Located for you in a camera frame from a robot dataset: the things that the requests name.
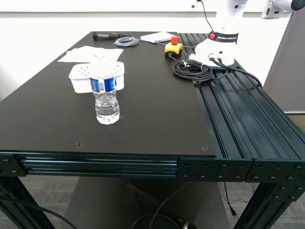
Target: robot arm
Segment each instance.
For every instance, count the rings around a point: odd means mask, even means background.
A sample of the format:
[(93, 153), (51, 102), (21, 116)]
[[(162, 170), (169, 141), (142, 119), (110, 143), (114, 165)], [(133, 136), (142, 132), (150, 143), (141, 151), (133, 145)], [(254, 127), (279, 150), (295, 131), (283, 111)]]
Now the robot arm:
[[(234, 63), (234, 49), (238, 39), (239, 21), (243, 17), (244, 8), (248, 0), (222, 0), (222, 7), (216, 15), (214, 31), (208, 39), (198, 44), (195, 54), (190, 59), (209, 66), (217, 66), (210, 61), (210, 56), (222, 59), (224, 65)], [(267, 0), (262, 14), (263, 19), (280, 18), (284, 11), (295, 12), (305, 6), (305, 0)]]
[(263, 19), (278, 19), (284, 11), (295, 12), (305, 6), (305, 0), (267, 0)]

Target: black table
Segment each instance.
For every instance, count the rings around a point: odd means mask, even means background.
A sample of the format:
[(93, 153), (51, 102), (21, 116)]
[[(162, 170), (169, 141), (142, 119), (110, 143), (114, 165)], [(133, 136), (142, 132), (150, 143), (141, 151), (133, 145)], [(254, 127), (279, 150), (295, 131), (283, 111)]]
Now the black table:
[[(205, 39), (179, 36), (187, 46)], [(69, 50), (85, 45), (116, 48), (88, 34)], [(305, 188), (304, 132), (242, 73), (190, 82), (173, 74), (162, 45), (123, 49), (113, 125), (98, 123), (92, 94), (74, 92), (76, 63), (57, 62), (64, 54), (0, 103), (0, 194), (35, 203), (18, 179), (27, 174), (260, 182), (235, 229), (270, 228)], [(41, 212), (0, 209), (19, 228), (54, 228)]]

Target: paper sheet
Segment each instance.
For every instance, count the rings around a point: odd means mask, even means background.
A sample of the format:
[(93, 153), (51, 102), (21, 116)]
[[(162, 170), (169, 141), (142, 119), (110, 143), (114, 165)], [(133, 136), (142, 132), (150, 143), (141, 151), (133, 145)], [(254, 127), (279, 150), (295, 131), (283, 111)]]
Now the paper sheet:
[(166, 42), (166, 41), (170, 41), (172, 39), (172, 36), (174, 35), (168, 32), (157, 32), (157, 33), (141, 36), (141, 40), (151, 43)]
[(122, 52), (123, 49), (104, 49), (83, 46), (79, 49), (68, 51), (58, 62), (90, 63), (97, 59), (116, 62)]

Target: bottle label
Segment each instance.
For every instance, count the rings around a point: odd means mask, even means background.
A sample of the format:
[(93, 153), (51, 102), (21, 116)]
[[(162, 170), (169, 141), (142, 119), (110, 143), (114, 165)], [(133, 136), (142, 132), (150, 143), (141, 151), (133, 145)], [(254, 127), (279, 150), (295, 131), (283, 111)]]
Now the bottle label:
[(90, 82), (94, 92), (112, 92), (116, 89), (115, 77), (106, 80), (90, 78)]

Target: water bottle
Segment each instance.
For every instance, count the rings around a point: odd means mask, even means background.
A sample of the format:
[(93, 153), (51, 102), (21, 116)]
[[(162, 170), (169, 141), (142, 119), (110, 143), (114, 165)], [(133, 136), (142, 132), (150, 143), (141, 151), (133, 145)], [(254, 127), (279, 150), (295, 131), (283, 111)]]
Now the water bottle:
[(90, 82), (95, 96), (96, 118), (101, 124), (113, 124), (120, 118), (120, 108), (116, 99), (114, 64), (91, 63)]

